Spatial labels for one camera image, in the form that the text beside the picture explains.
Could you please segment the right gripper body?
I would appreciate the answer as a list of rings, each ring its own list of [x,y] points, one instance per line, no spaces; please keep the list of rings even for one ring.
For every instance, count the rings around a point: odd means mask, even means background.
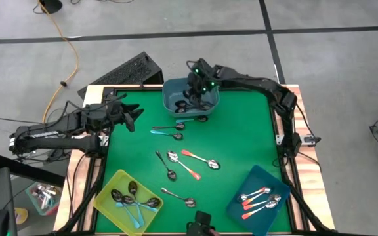
[[[186,65],[190,70],[188,83],[194,90],[211,90],[217,85],[214,78],[215,70],[205,59],[188,60]]]

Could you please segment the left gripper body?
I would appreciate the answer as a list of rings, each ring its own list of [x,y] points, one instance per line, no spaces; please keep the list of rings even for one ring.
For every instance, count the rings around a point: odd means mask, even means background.
[[[129,113],[120,113],[120,105],[123,102],[115,102],[113,104],[112,111],[110,113],[110,118],[113,119],[114,124],[125,125],[129,132],[135,131],[135,122],[131,118]]]

